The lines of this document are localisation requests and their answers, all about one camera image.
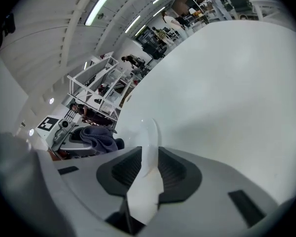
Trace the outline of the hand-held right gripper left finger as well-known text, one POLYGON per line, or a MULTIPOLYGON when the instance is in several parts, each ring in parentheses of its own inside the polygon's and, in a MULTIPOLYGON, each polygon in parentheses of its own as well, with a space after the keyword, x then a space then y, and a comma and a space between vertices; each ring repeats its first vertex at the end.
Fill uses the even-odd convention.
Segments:
POLYGON ((78 217, 83 208, 105 220, 120 210, 141 168, 141 155, 141 147, 63 161, 39 153, 39 163, 52 198, 64 212, 78 217))

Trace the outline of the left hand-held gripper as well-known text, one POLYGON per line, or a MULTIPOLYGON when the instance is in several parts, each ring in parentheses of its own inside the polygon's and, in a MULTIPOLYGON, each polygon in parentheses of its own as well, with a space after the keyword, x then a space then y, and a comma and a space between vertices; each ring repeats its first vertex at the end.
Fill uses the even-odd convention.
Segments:
POLYGON ((62 117, 46 117, 38 126, 37 133, 49 150, 58 155, 57 151, 68 152, 76 157, 88 157, 96 154, 96 150, 89 144, 66 143, 62 145, 65 138, 69 135, 70 142, 82 142, 80 133, 82 128, 75 129, 75 122, 68 121, 62 117))

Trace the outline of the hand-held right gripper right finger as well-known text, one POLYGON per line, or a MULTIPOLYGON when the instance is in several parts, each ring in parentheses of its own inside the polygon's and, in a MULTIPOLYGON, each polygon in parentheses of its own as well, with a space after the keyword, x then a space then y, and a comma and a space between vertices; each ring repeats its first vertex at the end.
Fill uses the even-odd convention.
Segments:
POLYGON ((278 208, 233 167, 183 151, 159 149, 164 184, 159 229, 248 229, 278 208))

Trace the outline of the dark grey cloth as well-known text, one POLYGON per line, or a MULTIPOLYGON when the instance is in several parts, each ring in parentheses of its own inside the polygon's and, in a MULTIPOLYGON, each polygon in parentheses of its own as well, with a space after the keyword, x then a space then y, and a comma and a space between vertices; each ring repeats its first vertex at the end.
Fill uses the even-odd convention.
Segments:
POLYGON ((87 126, 81 130, 80 138, 100 155, 119 150, 112 133, 105 127, 87 126))

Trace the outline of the white plate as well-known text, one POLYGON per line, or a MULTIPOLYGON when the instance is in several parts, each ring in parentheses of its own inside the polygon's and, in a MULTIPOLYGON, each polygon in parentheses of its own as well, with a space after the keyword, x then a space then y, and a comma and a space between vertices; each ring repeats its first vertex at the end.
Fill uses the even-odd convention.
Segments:
POLYGON ((125 147, 142 149, 141 167, 127 192, 127 200, 131 217, 146 226, 156 215, 159 195, 164 192, 158 169, 158 126, 152 118, 119 118, 116 130, 125 147))

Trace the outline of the white metal shelf rack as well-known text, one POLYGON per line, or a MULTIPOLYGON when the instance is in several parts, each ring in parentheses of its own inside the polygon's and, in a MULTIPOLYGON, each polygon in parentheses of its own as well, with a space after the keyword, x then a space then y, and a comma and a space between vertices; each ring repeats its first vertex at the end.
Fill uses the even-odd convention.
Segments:
POLYGON ((121 68, 111 54, 91 62, 84 70, 71 77, 68 95, 113 121, 117 121, 124 101, 135 88, 136 80, 121 68))

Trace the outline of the black office chair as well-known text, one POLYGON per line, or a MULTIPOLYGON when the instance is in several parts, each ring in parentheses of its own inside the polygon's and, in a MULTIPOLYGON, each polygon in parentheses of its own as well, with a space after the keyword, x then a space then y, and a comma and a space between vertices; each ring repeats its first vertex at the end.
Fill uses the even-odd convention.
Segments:
POLYGON ((167 51, 167 48, 155 48, 149 43, 144 43, 142 46, 142 50, 143 52, 150 55, 154 60, 159 60, 165 57, 165 52, 167 51))

